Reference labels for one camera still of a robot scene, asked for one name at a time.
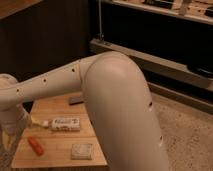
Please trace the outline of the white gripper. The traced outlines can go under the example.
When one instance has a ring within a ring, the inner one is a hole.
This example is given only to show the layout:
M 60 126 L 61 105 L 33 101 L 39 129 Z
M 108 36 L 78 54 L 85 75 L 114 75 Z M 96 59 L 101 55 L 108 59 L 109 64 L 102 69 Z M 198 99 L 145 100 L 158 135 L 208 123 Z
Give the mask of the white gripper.
M 30 115 L 21 104 L 0 107 L 0 143 L 2 146 L 11 146 L 11 140 L 19 137 L 30 124 Z

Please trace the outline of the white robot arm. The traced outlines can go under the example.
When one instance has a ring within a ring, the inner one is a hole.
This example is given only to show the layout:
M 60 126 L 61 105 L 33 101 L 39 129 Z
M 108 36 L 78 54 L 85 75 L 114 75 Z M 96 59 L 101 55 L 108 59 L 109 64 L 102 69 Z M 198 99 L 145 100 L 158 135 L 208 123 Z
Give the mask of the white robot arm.
M 110 171 L 171 171 L 147 81 L 128 56 L 105 52 L 23 82 L 0 74 L 0 126 L 16 135 L 25 102 L 80 91 Z

